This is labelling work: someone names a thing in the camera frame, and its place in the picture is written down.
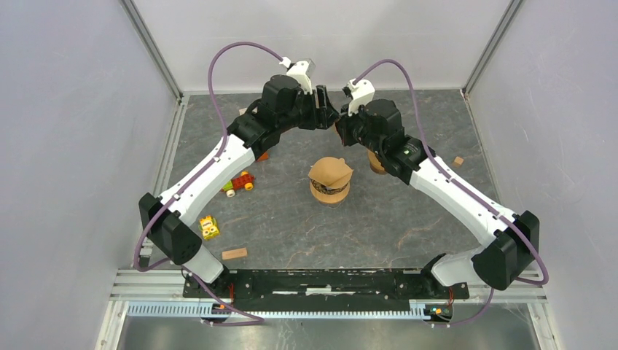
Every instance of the cable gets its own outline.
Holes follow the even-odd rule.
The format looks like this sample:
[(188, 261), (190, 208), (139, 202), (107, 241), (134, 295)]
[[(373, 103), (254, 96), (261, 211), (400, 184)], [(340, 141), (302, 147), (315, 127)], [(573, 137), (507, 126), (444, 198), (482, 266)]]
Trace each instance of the cable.
[[(219, 121), (221, 123), (221, 135), (222, 135), (222, 144), (220, 146), (220, 148), (217, 150), (216, 154), (199, 170), (197, 171), (193, 176), (191, 176), (191, 178), (183, 185), (181, 186), (178, 191), (176, 191), (177, 195), (181, 195), (189, 186), (191, 186), (191, 184), (197, 179), (199, 178), (202, 174), (204, 174), (204, 172), (206, 172), (213, 164), (214, 164), (214, 159), (221, 156), (221, 154), (223, 153), (223, 151), (225, 150), (225, 147), (227, 146), (227, 124), (225, 122), (225, 119), (223, 118), (223, 113), (221, 112), (221, 108), (219, 108), (218, 103), (216, 102), (216, 96), (214, 93), (214, 89), (213, 89), (213, 84), (212, 84), (212, 76), (213, 76), (213, 70), (214, 70), (214, 64), (216, 63), (216, 61), (221, 57), (221, 55), (223, 55), (226, 51), (228, 51), (229, 49), (232, 49), (234, 47), (239, 47), (239, 46), (250, 46), (250, 47), (256, 47), (258, 49), (264, 50), (267, 53), (270, 53), (272, 56), (274, 56), (275, 58), (277, 58), (279, 60), (279, 62), (283, 61), (283, 58), (276, 52), (272, 51), (271, 49), (269, 49), (266, 46), (257, 44), (255, 42), (235, 42), (232, 44), (227, 45), (226, 47), (223, 47), (221, 50), (219, 50), (215, 56), (213, 57), (210, 66), (208, 67), (208, 93), (211, 96), (211, 100), (212, 103), (214, 105), (214, 108), (216, 110), (216, 115), (219, 117)], [(152, 229), (152, 226), (155, 224), (155, 222), (161, 217), (161, 215), (163, 215), (163, 213), (165, 212), (165, 210), (169, 209), (170, 206), (173, 204), (173, 202), (176, 199), (174, 198), (174, 196), (172, 196), (167, 202), (165, 202), (165, 204), (163, 204), (163, 206), (161, 207), (161, 209), (159, 209), (159, 211), (157, 211), (157, 213), (150, 219), (150, 221), (148, 222), (148, 224), (146, 224), (146, 227), (144, 227), (144, 231), (142, 231), (141, 235), (139, 236), (138, 240), (137, 240), (137, 244), (136, 244), (136, 248), (133, 251), (133, 267), (140, 272), (146, 272), (146, 271), (150, 271), (153, 268), (156, 268), (157, 266), (169, 261), (170, 259), (168, 257), (163, 258), (157, 262), (155, 262), (154, 264), (150, 265), (150, 266), (146, 266), (145, 268), (142, 268), (139, 265), (139, 252), (141, 250), (142, 245), (144, 244), (144, 240), (146, 239), (146, 236), (148, 235), (148, 233), (150, 232), (150, 230)], [(185, 270), (191, 272), (188, 268), (186, 267), (182, 267)], [(258, 316), (254, 316), (251, 314), (247, 314), (244, 311), (238, 310), (236, 308), (234, 308), (231, 305), (228, 305), (226, 303), (223, 302), (223, 300), (221, 300), (220, 298), (218, 298), (209, 288), (208, 286), (206, 286), (206, 284), (202, 281), (202, 279), (200, 279), (200, 277), (194, 273), (191, 273), (193, 275), (193, 277), (195, 278), (195, 280), (198, 282), (198, 284), (214, 299), (216, 300), (218, 303), (221, 303), (222, 305), (224, 305), (225, 307), (229, 308), (230, 310), (234, 311), (237, 314), (243, 315), (243, 316), (247, 316), (249, 318), (254, 319), (254, 321), (248, 321), (248, 322), (236, 322), (236, 323), (221, 323), (221, 324), (212, 324), (212, 325), (216, 325), (216, 326), (222, 326), (222, 327), (229, 327), (229, 326), (248, 326), (248, 325), (254, 325), (254, 324), (261, 324), (263, 323), (264, 319)]]
[[(214, 158), (221, 156), (221, 154), (223, 154), (223, 151), (225, 150), (225, 147), (227, 146), (227, 124), (225, 123), (225, 119), (223, 118), (223, 113), (221, 112), (221, 109), (219, 108), (219, 105), (216, 102), (216, 96), (215, 96), (213, 85), (212, 85), (212, 75), (213, 75), (214, 64), (219, 59), (219, 57), (221, 57), (221, 55), (223, 55), (229, 49), (232, 49), (238, 46), (256, 47), (258, 49), (266, 51), (267, 53), (270, 53), (272, 56), (275, 56), (275, 58), (277, 58), (279, 62), (283, 61), (283, 58), (278, 53), (272, 51), (266, 46), (262, 46), (255, 42), (235, 42), (235, 43), (229, 44), (226, 47), (222, 48), (215, 54), (215, 56), (213, 57), (211, 61), (210, 66), (208, 67), (208, 93), (211, 96), (212, 103), (216, 110), (216, 115), (219, 117), (219, 121), (221, 123), (221, 135), (223, 138), (222, 144), (219, 150), (217, 150), (216, 154), (199, 171), (197, 171), (193, 176), (191, 176), (191, 178), (182, 187), (180, 187), (178, 191), (176, 191), (177, 195), (181, 195), (189, 186), (191, 186), (191, 184), (198, 177), (204, 174), (204, 172), (207, 171), (214, 164)], [(144, 227), (144, 231), (142, 231), (141, 235), (139, 236), (137, 240), (136, 248), (133, 251), (133, 267), (137, 271), (139, 272), (150, 271), (153, 268), (156, 268), (157, 266), (170, 260), (168, 257), (166, 257), (166, 258), (163, 258), (155, 262), (154, 264), (150, 266), (146, 266), (145, 268), (142, 268), (139, 265), (139, 251), (141, 250), (141, 246), (144, 244), (144, 240), (146, 239), (146, 236), (148, 235), (148, 233), (150, 233), (152, 226), (155, 225), (155, 222), (161, 217), (161, 215), (163, 215), (166, 209), (169, 209), (169, 207), (173, 204), (175, 200), (176, 199), (172, 196), (167, 202), (165, 202), (165, 204), (163, 204), (161, 209), (159, 209), (159, 211), (157, 211), (157, 213), (150, 219), (146, 227)]]
[[(541, 274), (543, 275), (543, 279), (541, 279), (540, 281), (536, 281), (536, 280), (532, 280), (532, 279), (522, 279), (520, 277), (517, 277), (516, 280), (517, 281), (521, 281), (521, 282), (525, 282), (525, 283), (529, 283), (529, 284), (534, 284), (534, 285), (537, 285), (537, 286), (542, 286), (544, 284), (547, 284), (547, 282), (549, 282), (549, 274), (547, 272), (547, 267), (543, 263), (543, 259), (541, 259), (541, 257), (539, 256), (539, 253), (536, 251), (536, 249), (534, 249), (534, 246), (528, 240), (528, 238), (526, 238), (526, 236), (523, 234), (523, 232), (521, 232), (521, 230), (517, 226), (515, 226), (515, 224), (513, 222), (510, 222), (506, 217), (503, 217), (498, 210), (493, 208), (489, 203), (485, 202), (476, 193), (472, 192), (469, 188), (467, 188), (466, 186), (461, 184), (459, 181), (457, 181), (457, 179), (453, 179), (453, 176), (450, 175), (443, 167), (441, 167), (441, 165), (438, 164), (436, 158), (434, 158), (434, 156), (432, 155), (431, 151), (429, 150), (429, 145), (427, 144), (427, 139), (425, 137), (425, 131), (424, 131), (423, 126), (421, 124), (421, 116), (420, 116), (420, 114), (418, 112), (418, 101), (417, 101), (417, 98), (416, 98), (416, 92), (414, 91), (414, 87), (412, 86), (412, 81), (410, 80), (410, 75), (408, 75), (408, 73), (405, 70), (405, 68), (399, 62), (397, 62), (395, 60), (391, 60), (390, 58), (387, 58), (387, 59), (384, 59), (384, 60), (380, 60), (380, 61), (372, 64), (368, 69), (366, 69), (364, 72), (362, 72), (352, 82), (352, 84), (355, 85), (360, 79), (363, 79), (372, 70), (374, 70), (376, 67), (378, 67), (378, 66), (380, 66), (380, 65), (382, 65), (384, 63), (392, 63), (393, 65), (395, 65), (403, 73), (403, 75), (404, 75), (404, 77), (406, 79), (407, 86), (410, 89), (410, 95), (412, 96), (412, 104), (414, 105), (414, 117), (416, 119), (416, 126), (418, 128), (419, 136), (421, 137), (421, 143), (423, 144), (423, 149), (425, 150), (425, 153), (427, 154), (427, 158), (429, 158), (429, 161), (431, 161), (431, 163), (438, 169), (438, 171), (446, 178), (447, 181), (450, 181), (453, 184), (455, 184), (455, 186), (459, 187), (467, 195), (472, 197), (476, 202), (478, 202), (480, 205), (484, 206), (490, 213), (492, 213), (494, 215), (494, 217), (498, 217), (502, 222), (504, 222), (506, 225), (508, 225), (515, 232), (515, 234), (517, 234), (517, 237), (519, 237), (522, 240), (522, 242), (524, 243), (526, 248), (528, 248), (528, 250), (530, 251), (530, 253), (534, 257), (534, 260), (536, 260), (536, 262), (539, 264), (539, 267), (541, 268)], [(466, 324), (466, 323), (469, 323), (469, 322), (475, 320), (476, 318), (480, 317), (481, 315), (483, 315), (485, 313), (485, 311), (487, 311), (487, 308), (489, 307), (489, 304), (491, 303), (491, 299), (493, 298), (493, 291), (494, 291), (494, 289), (492, 288), (491, 292), (489, 293), (489, 297), (487, 299), (486, 304), (481, 308), (481, 310), (479, 311), (478, 314), (474, 315), (473, 317), (471, 317), (469, 319), (466, 319), (466, 320), (463, 320), (463, 321), (459, 321), (459, 322), (455, 322), (453, 324), (449, 324), (448, 326), (450, 327), (450, 326), (455, 326), (455, 325), (458, 325), (458, 324)]]
[(211, 298), (216, 300), (219, 304), (225, 306), (227, 310), (231, 310), (232, 312), (235, 312), (239, 315), (243, 315), (243, 316), (246, 316), (254, 320), (254, 321), (243, 321), (243, 322), (234, 322), (234, 323), (211, 323), (211, 326), (215, 326), (215, 327), (253, 326), (253, 325), (264, 323), (264, 319), (262, 317), (251, 315), (249, 313), (246, 313), (245, 311), (238, 310), (234, 306), (231, 306), (230, 304), (221, 300), (220, 297), (217, 297), (216, 294), (214, 294), (213, 291), (210, 288), (208, 288), (206, 283), (204, 283), (204, 281), (202, 281), (202, 279), (198, 275), (191, 272), (191, 270), (189, 270), (185, 266), (183, 266), (182, 268), (189, 271), (189, 273), (193, 275), (193, 278), (200, 285), (200, 287), (202, 287), (206, 291), (206, 293), (208, 293), (208, 295), (211, 296)]

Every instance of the yellow toy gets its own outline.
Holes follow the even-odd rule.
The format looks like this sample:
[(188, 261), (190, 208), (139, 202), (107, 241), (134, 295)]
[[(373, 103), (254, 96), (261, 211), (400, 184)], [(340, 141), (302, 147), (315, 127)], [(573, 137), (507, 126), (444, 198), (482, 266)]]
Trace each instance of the yellow toy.
[(215, 238), (219, 235), (219, 228), (216, 225), (216, 220), (210, 215), (200, 219), (200, 228), (202, 229), (202, 236), (205, 240)]

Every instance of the white wall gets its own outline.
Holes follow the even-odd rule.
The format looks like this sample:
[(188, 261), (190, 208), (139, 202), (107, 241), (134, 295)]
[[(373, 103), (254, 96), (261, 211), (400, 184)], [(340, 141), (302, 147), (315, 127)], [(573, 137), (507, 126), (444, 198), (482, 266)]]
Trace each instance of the white wall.
[(0, 4), (0, 349), (93, 349), (174, 104), (118, 1)]
[[(339, 90), (381, 58), (409, 70), (418, 88), (462, 87), (509, 0), (136, 0), (182, 90), (207, 90), (214, 54), (254, 41), (292, 60), (312, 58), (313, 81)], [(259, 91), (280, 69), (268, 54), (234, 49), (217, 64), (219, 91)], [(370, 76), (403, 88), (394, 67)]]
[(472, 111), (506, 205), (541, 219), (567, 349), (615, 349), (618, 2), (526, 1)]

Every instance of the gray floor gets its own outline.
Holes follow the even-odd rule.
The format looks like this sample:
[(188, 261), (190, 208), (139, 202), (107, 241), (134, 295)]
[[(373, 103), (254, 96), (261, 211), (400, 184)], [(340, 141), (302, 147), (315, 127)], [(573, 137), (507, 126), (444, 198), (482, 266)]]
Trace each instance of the gray floor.
[[(342, 93), (329, 94), (339, 108)], [(231, 122), (238, 110), (259, 95), (218, 96)], [(395, 101), (407, 133), (417, 136), (407, 91), (378, 91), (376, 98)], [(495, 191), (464, 100), (457, 90), (419, 92), (428, 142), (450, 163), (462, 157), (458, 174), (486, 195)], [(220, 126), (211, 99), (192, 96), (173, 162), (171, 182), (179, 181), (219, 140)], [(316, 202), (307, 173), (318, 159), (345, 158), (354, 170), (350, 195), (336, 209)], [(369, 169), (360, 145), (342, 147), (333, 131), (292, 130), (270, 151), (270, 159), (248, 169), (251, 192), (234, 198), (217, 195), (203, 210), (219, 221), (221, 235), (205, 245), (216, 255), (246, 247), (246, 258), (229, 260), (230, 268), (422, 267), (443, 252), (477, 245), (474, 236), (432, 199), (389, 175)], [(193, 226), (198, 231), (197, 223)]]
[[(455, 307), (467, 318), (476, 306)], [(499, 306), (473, 324), (432, 330), (410, 320), (267, 320), (262, 326), (211, 328), (197, 319), (129, 317), (118, 349), (457, 349), (534, 350), (526, 306)]]

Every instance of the purple cable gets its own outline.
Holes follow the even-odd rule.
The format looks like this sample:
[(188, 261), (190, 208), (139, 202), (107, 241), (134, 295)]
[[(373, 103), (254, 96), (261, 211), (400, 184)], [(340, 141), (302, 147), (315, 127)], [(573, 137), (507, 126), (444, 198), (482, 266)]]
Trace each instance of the purple cable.
[[(530, 250), (530, 253), (534, 257), (534, 260), (536, 260), (536, 262), (539, 264), (539, 267), (541, 268), (541, 273), (543, 275), (543, 279), (542, 280), (535, 281), (535, 280), (532, 280), (532, 279), (522, 279), (520, 277), (517, 277), (516, 280), (517, 281), (521, 281), (521, 282), (525, 282), (525, 283), (529, 283), (529, 284), (534, 284), (534, 285), (537, 285), (537, 286), (542, 286), (544, 284), (547, 284), (547, 282), (549, 281), (549, 274), (547, 273), (547, 267), (543, 263), (543, 260), (539, 256), (539, 253), (536, 251), (536, 249), (534, 249), (534, 246), (532, 246), (532, 243), (525, 237), (523, 232), (521, 232), (521, 230), (517, 226), (515, 226), (515, 224), (510, 222), (506, 217), (501, 216), (498, 210), (496, 210), (489, 203), (487, 203), (483, 199), (481, 199), (481, 197), (479, 197), (476, 193), (472, 192), (470, 189), (465, 187), (463, 184), (461, 184), (459, 181), (457, 181), (457, 179), (452, 179), (452, 176), (443, 167), (441, 167), (440, 164), (438, 164), (438, 162), (436, 161), (436, 159), (434, 158), (432, 153), (429, 151), (429, 145), (427, 144), (427, 140), (426, 140), (426, 137), (425, 137), (425, 131), (423, 130), (423, 126), (421, 125), (421, 116), (418, 113), (418, 101), (417, 101), (417, 98), (416, 98), (416, 92), (414, 91), (414, 87), (412, 86), (412, 81), (410, 80), (410, 76), (408, 75), (408, 73), (405, 70), (405, 68), (399, 62), (397, 62), (395, 60), (391, 60), (391, 59), (380, 60), (380, 61), (372, 64), (368, 69), (366, 69), (364, 72), (362, 72), (361, 75), (359, 75), (352, 83), (356, 84), (360, 79), (363, 79), (372, 70), (374, 70), (376, 67), (380, 66), (383, 63), (392, 63), (392, 64), (394, 64), (397, 68), (399, 68), (399, 70), (403, 73), (403, 75), (404, 75), (404, 77), (406, 79), (407, 86), (410, 89), (410, 95), (412, 96), (412, 104), (414, 105), (414, 117), (416, 119), (416, 126), (418, 128), (418, 133), (419, 133), (419, 135), (421, 137), (421, 143), (423, 144), (423, 149), (425, 150), (425, 153), (427, 154), (427, 157), (429, 158), (431, 163), (438, 169), (438, 171), (442, 175), (444, 175), (444, 177), (446, 178), (447, 181), (451, 181), (453, 184), (455, 184), (455, 186), (459, 187), (467, 195), (472, 197), (476, 202), (478, 202), (480, 205), (484, 206), (489, 212), (491, 212), (491, 214), (493, 214), (496, 217), (499, 217), (502, 222), (507, 224), (515, 232), (515, 234), (517, 234), (517, 236), (522, 240), (522, 242), (525, 244), (526, 248), (528, 248), (528, 250)], [(482, 316), (487, 311), (492, 298), (493, 298), (493, 288), (491, 289), (491, 292), (489, 294), (489, 298), (487, 299), (486, 304), (481, 308), (481, 310), (479, 311), (478, 314), (474, 315), (473, 317), (471, 317), (469, 319), (465, 319), (463, 321), (455, 322), (455, 323), (451, 324), (450, 326), (455, 326), (457, 324), (466, 324), (466, 323), (471, 322), (471, 321), (477, 319), (478, 317)]]
[[(270, 53), (271, 55), (275, 56), (275, 58), (277, 58), (279, 60), (279, 62), (283, 61), (283, 58), (277, 54), (276, 52), (272, 51), (271, 49), (269, 49), (266, 46), (262, 46), (260, 44), (257, 44), (255, 42), (235, 42), (233, 44), (229, 44), (226, 47), (222, 48), (219, 52), (216, 53), (216, 55), (213, 57), (212, 61), (211, 61), (211, 65), (208, 67), (208, 93), (211, 96), (211, 100), (212, 103), (214, 105), (214, 108), (216, 110), (216, 115), (219, 117), (219, 121), (221, 123), (221, 135), (222, 135), (222, 144), (221, 147), (217, 150), (216, 154), (199, 170), (197, 171), (193, 176), (191, 176), (191, 178), (183, 185), (181, 186), (178, 191), (176, 191), (177, 195), (181, 195), (189, 186), (191, 186), (191, 184), (197, 179), (199, 178), (202, 174), (204, 174), (205, 171), (207, 171), (213, 164), (214, 164), (214, 158), (215, 157), (219, 157), (221, 156), (221, 154), (223, 153), (223, 151), (225, 150), (225, 147), (227, 146), (227, 124), (225, 123), (225, 119), (223, 118), (223, 113), (221, 112), (221, 108), (219, 108), (219, 105), (216, 102), (216, 96), (213, 90), (213, 85), (212, 85), (212, 75), (213, 75), (213, 69), (214, 69), (214, 64), (216, 63), (216, 61), (221, 57), (221, 55), (223, 55), (223, 53), (225, 53), (226, 51), (228, 51), (229, 49), (232, 49), (234, 47), (238, 47), (238, 46), (251, 46), (251, 47), (256, 47), (258, 49), (262, 49), (264, 51), (266, 51), (267, 53)], [(137, 240), (137, 244), (136, 244), (136, 248), (133, 251), (133, 267), (139, 271), (139, 272), (146, 272), (146, 271), (150, 271), (153, 268), (156, 268), (157, 266), (169, 261), (169, 258), (163, 258), (157, 262), (155, 262), (154, 264), (150, 265), (150, 266), (146, 266), (145, 268), (142, 268), (139, 265), (139, 251), (141, 250), (141, 246), (144, 244), (144, 240), (146, 239), (146, 236), (148, 235), (148, 233), (150, 232), (150, 230), (152, 229), (152, 226), (155, 225), (155, 222), (161, 217), (161, 215), (163, 215), (163, 212), (165, 212), (166, 209), (169, 209), (169, 207), (172, 205), (172, 203), (175, 201), (176, 199), (174, 197), (170, 198), (167, 202), (165, 202), (165, 204), (163, 204), (163, 206), (161, 207), (161, 209), (159, 209), (159, 211), (157, 211), (157, 213), (150, 219), (150, 221), (148, 222), (148, 224), (146, 225), (146, 227), (144, 227), (144, 231), (142, 231), (141, 235), (139, 236), (138, 240)], [(195, 277), (195, 279), (197, 280), (197, 282), (200, 284), (200, 286), (202, 286), (204, 288), (204, 290), (210, 294), (215, 300), (217, 300), (218, 302), (220, 302), (223, 305), (226, 305), (227, 307), (230, 308), (230, 310), (233, 310), (234, 312), (247, 316), (247, 317), (251, 317), (254, 319), (259, 319), (261, 321), (259, 321), (259, 323), (263, 322), (264, 319), (259, 318), (257, 316), (252, 316), (249, 315), (247, 313), (244, 313), (238, 309), (232, 308), (232, 306), (229, 306), (225, 303), (223, 303), (220, 299), (218, 299), (213, 293), (212, 291), (207, 288), (206, 284), (204, 284), (204, 282), (197, 277), (197, 275), (193, 275)], [(247, 323), (249, 324), (256, 324), (255, 322), (239, 322), (239, 323), (235, 323), (235, 324), (227, 324), (229, 326), (241, 326), (241, 325), (246, 325)]]
[(208, 286), (206, 286), (206, 283), (204, 283), (204, 281), (202, 281), (200, 277), (198, 277), (196, 274), (191, 272), (191, 270), (189, 270), (188, 268), (184, 266), (182, 268), (189, 271), (193, 275), (193, 278), (195, 279), (195, 281), (197, 281), (197, 283), (200, 285), (200, 287), (202, 287), (208, 293), (208, 295), (210, 295), (211, 298), (216, 300), (219, 304), (225, 306), (225, 308), (227, 308), (228, 310), (231, 310), (232, 312), (235, 312), (239, 315), (243, 315), (243, 316), (246, 316), (254, 320), (254, 321), (243, 321), (243, 322), (234, 322), (234, 323), (211, 323), (212, 326), (215, 326), (215, 327), (254, 326), (257, 324), (264, 323), (264, 319), (262, 317), (251, 315), (251, 314), (246, 313), (245, 311), (238, 310), (234, 306), (231, 306), (230, 304), (221, 300), (220, 297), (217, 297), (216, 294), (214, 294), (213, 291), (210, 288), (208, 288)]

